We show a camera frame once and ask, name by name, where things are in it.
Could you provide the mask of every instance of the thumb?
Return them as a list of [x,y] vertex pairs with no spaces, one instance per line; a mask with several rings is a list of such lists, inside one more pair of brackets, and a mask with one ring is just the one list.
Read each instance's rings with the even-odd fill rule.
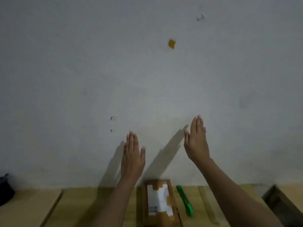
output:
[[144,164],[145,164],[145,148],[146,148],[145,146],[141,148],[141,154],[140,154],[141,162],[144,162]]
[[184,146],[188,144],[189,141],[189,133],[188,130],[184,131]]

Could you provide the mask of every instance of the hand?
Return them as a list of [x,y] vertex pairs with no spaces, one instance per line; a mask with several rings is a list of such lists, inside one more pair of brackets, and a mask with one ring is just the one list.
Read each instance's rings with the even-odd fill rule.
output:
[[191,122],[190,134],[187,130],[184,131],[184,137],[184,148],[190,160],[196,164],[198,161],[210,159],[206,128],[203,127],[200,115]]
[[126,136],[123,145],[123,157],[121,161],[121,179],[125,179],[134,185],[141,177],[145,166],[145,146],[139,152],[137,135],[132,131]]

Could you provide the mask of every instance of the green handle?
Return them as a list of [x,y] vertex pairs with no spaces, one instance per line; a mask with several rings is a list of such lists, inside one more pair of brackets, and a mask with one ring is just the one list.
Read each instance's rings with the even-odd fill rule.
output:
[[184,202],[185,210],[186,210],[187,215],[189,217],[192,217],[195,212],[194,212],[194,209],[191,206],[191,203],[189,202],[189,200],[188,200],[187,196],[185,195],[181,186],[177,186],[177,190],[178,190],[178,192],[179,192],[179,194],[180,194],[180,196],[181,196],[181,198]]

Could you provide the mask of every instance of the forearm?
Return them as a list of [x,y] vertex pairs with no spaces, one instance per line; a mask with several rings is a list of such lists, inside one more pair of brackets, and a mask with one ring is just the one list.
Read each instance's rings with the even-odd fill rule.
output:
[[134,183],[131,180],[120,179],[94,221],[93,227],[121,227],[133,189]]
[[198,160],[195,164],[231,226],[282,226],[270,210],[245,193],[212,159]]

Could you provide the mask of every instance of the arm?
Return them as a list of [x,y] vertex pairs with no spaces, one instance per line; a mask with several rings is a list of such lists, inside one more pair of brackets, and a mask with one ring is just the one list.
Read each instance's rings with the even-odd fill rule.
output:
[[210,158],[206,128],[200,116],[191,123],[190,134],[184,132],[184,147],[188,157],[199,168],[210,186],[229,224],[250,227],[282,227],[277,217],[253,200],[234,183]]
[[139,152],[138,137],[132,131],[126,137],[121,161],[121,179],[93,222],[93,227],[123,225],[131,192],[145,166],[145,146]]

